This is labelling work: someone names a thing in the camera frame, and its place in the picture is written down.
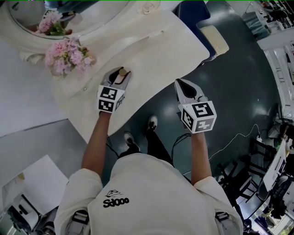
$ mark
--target flower bouquet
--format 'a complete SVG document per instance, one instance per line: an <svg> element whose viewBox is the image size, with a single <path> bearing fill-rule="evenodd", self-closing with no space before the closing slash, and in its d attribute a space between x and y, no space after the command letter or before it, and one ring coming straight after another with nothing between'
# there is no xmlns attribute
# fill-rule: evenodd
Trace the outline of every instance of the flower bouquet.
<svg viewBox="0 0 294 235"><path fill-rule="evenodd" d="M85 71L96 63L96 58L81 46L77 38L65 37L46 51L44 63L53 76L66 77L75 67Z"/></svg>
<svg viewBox="0 0 294 235"><path fill-rule="evenodd" d="M70 35L73 31L71 29L65 30L60 22L62 14L58 11L50 11L41 20L36 33L47 36L64 36Z"/></svg>

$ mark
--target white cube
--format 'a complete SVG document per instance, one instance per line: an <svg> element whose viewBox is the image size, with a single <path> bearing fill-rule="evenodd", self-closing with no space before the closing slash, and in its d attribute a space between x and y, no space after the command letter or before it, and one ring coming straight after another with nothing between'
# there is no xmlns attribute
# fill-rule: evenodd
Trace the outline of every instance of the white cube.
<svg viewBox="0 0 294 235"><path fill-rule="evenodd" d="M181 120L193 134L212 130L216 120L212 101L179 106L183 107Z"/></svg>
<svg viewBox="0 0 294 235"><path fill-rule="evenodd" d="M97 91L97 109L113 113L122 104L125 90L100 85Z"/></svg>

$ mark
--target dark floor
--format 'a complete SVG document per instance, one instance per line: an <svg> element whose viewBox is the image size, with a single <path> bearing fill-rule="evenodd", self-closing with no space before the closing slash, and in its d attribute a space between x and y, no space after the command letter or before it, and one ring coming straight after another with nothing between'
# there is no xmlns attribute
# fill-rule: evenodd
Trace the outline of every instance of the dark floor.
<svg viewBox="0 0 294 235"><path fill-rule="evenodd" d="M215 106L217 119L214 129L205 134L211 156L227 145L237 133L248 134L254 123L258 124L260 131L268 128L273 120L274 107L280 98L267 59L241 17L225 1L209 1L207 7L211 18L201 22L201 27L214 25L230 49L184 78L198 84ZM114 149L118 153L122 152L119 147L124 145L123 133L128 130L140 145L141 151L146 153L147 141L143 133L148 117L155 114L158 117L156 132L170 152L176 138L185 133L176 115L177 105L174 85L171 84L144 104L111 136ZM255 127L250 137L255 138L257 133ZM211 158L213 175L218 173L218 163L226 165L248 152L249 137L238 136L224 151ZM191 170L190 155L190 139L176 146L174 165L181 173ZM108 182L115 161L116 156L107 149L103 183Z"/></svg>

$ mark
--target person's left arm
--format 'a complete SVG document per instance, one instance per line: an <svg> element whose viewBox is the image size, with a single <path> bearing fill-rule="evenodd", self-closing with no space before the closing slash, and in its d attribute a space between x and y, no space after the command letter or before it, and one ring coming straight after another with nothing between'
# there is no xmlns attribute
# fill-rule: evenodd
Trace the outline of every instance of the person's left arm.
<svg viewBox="0 0 294 235"><path fill-rule="evenodd" d="M55 220L56 235L66 234L68 223L76 211L88 211L88 205L103 188L101 175L105 160L107 131L111 114L102 112L85 150L82 169L69 178Z"/></svg>

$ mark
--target forearm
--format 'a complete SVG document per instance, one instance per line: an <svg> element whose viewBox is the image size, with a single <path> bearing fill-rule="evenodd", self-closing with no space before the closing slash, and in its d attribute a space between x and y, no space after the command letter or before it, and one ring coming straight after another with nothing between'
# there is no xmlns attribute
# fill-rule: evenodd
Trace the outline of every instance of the forearm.
<svg viewBox="0 0 294 235"><path fill-rule="evenodd" d="M211 176L210 163L204 132L192 134L192 173L191 182L194 185L198 181Z"/></svg>
<svg viewBox="0 0 294 235"><path fill-rule="evenodd" d="M107 132L111 114L102 112L94 127L92 136L85 150L82 168L96 172L100 177L102 175L105 150L107 141Z"/></svg>

